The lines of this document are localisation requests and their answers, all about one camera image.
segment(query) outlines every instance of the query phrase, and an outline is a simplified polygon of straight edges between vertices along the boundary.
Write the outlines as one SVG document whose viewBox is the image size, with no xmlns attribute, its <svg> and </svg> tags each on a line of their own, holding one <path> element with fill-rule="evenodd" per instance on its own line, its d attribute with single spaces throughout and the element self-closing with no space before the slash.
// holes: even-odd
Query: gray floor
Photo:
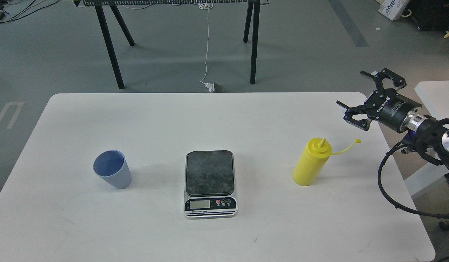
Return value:
<svg viewBox="0 0 449 262">
<path fill-rule="evenodd" d="M 6 10 L 15 14 L 30 2 Z M 273 0 L 263 5 L 257 80 L 250 85 L 251 43 L 242 43 L 246 4 L 216 4 L 209 11 L 206 81 L 219 83 L 226 92 L 369 95 L 373 82 L 359 71 L 386 67 L 406 78 L 408 87 L 401 94 L 420 101 L 414 92 L 418 82 L 449 80 L 449 39 L 443 38 L 444 32 L 418 32 L 408 19 L 391 22 L 378 7 L 374 0 Z M 8 102 L 25 102 L 12 128 L 7 126 L 15 107 L 0 122 L 0 189 L 56 93 L 208 91 L 199 82 L 205 72 L 207 11 L 195 5 L 119 9 L 136 41 L 135 47 L 128 45 L 106 8 L 127 86 L 121 91 L 93 7 L 76 8 L 63 1 L 0 25 L 0 112 Z M 390 145 L 402 138 L 386 128 L 383 132 Z M 395 159 L 404 178 L 424 164 L 417 155 Z M 441 184 L 415 203 L 419 210 L 449 213 L 449 188 Z M 449 232 L 439 230 L 437 219 L 422 221 L 436 260 L 448 256 Z"/>
</svg>

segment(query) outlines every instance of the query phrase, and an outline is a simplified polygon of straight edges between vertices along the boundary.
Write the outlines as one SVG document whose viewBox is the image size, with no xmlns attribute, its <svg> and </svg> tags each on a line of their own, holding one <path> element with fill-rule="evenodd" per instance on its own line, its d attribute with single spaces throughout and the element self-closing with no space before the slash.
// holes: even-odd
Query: plastic cup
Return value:
<svg viewBox="0 0 449 262">
<path fill-rule="evenodd" d="M 101 177 L 117 189 L 124 189 L 132 182 L 126 157 L 118 150 L 109 150 L 101 153 L 93 162 L 93 170 L 98 177 Z"/>
</svg>

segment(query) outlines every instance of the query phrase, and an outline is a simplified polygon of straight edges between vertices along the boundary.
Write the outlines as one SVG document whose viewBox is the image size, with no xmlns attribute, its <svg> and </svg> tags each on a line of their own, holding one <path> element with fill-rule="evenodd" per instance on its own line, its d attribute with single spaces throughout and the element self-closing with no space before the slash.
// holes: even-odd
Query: scale display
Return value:
<svg viewBox="0 0 449 262">
<path fill-rule="evenodd" d="M 184 213 L 191 218 L 237 212 L 234 161 L 230 151 L 193 151 L 186 158 Z"/>
</svg>

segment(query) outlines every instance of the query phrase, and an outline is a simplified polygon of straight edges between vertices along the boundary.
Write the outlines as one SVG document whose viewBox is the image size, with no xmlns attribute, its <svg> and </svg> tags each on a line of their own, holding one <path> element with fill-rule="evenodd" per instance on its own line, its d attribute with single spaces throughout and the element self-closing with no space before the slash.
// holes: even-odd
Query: yellow bottle cap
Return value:
<svg viewBox="0 0 449 262">
<path fill-rule="evenodd" d="M 326 162 L 331 156 L 331 145 L 326 139 L 315 138 L 311 139 L 307 144 L 306 156 L 318 163 Z"/>
</svg>

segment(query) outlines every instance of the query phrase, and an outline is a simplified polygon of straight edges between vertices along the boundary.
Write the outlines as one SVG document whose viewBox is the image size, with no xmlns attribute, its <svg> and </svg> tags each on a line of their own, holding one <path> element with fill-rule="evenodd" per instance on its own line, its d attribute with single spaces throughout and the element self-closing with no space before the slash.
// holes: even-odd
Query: black cable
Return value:
<svg viewBox="0 0 449 262">
<path fill-rule="evenodd" d="M 16 17 L 16 16 L 22 14 L 22 13 L 25 12 L 28 8 L 30 8 L 30 5 L 31 5 L 31 4 L 30 4 L 30 5 L 28 5 L 28 7 L 25 7 L 25 9 L 24 9 L 23 11 L 21 11 L 20 13 L 18 13 L 18 14 L 15 15 L 15 16 L 13 16 L 11 19 L 6 20 L 6 21 L 4 21 L 4 22 L 0 22 L 0 25 L 1 25 L 1 24 L 4 24 L 4 23 L 7 23 L 7 22 L 13 22 L 13 21 L 17 21 L 17 20 L 19 20 L 19 19 L 22 19 L 22 18 L 24 18 L 24 17 L 26 17 L 26 16 L 29 16 L 29 15 L 35 13 L 36 11 L 42 10 L 43 8 L 46 8 L 46 7 L 50 7 L 50 6 L 52 6 L 52 5 L 56 4 L 56 3 L 58 3 L 59 1 L 60 1 L 60 0 L 57 0 L 56 2 L 52 3 L 51 5 L 47 5 L 47 6 L 38 8 L 37 10 L 34 10 L 32 13 L 28 13 L 28 14 L 22 16 L 22 17 L 13 19 L 14 17 Z"/>
<path fill-rule="evenodd" d="M 445 261 L 445 260 L 447 260 L 447 259 L 449 259 L 449 257 L 443 257 L 443 258 L 441 258 L 440 260 L 437 260 L 436 262 L 442 262 L 442 261 Z"/>
<path fill-rule="evenodd" d="M 386 200 L 388 200 L 391 204 L 394 205 L 395 208 L 412 213 L 412 214 L 417 214 L 417 215 L 423 215 L 423 216 L 430 216 L 430 217 L 436 217 L 436 218 L 442 218 L 442 219 L 449 219 L 449 214 L 434 214 L 434 213 L 426 213 L 426 212 L 421 212 L 421 211 L 417 211 L 415 209 L 410 209 L 409 207 L 403 206 L 401 204 L 399 204 L 399 202 L 395 201 L 394 199 L 392 199 L 385 191 L 385 189 L 383 188 L 383 185 L 381 184 L 381 171 L 383 170 L 383 166 L 386 164 L 386 161 L 388 160 L 388 158 L 390 156 L 392 156 L 392 154 L 396 151 L 398 151 L 401 148 L 404 148 L 405 146 L 399 142 L 397 144 L 395 144 L 391 150 L 389 150 L 385 157 L 383 158 L 383 160 L 381 161 L 379 168 L 378 168 L 378 187 L 379 190 L 381 191 L 381 193 L 383 194 L 383 196 L 386 198 Z"/>
</svg>

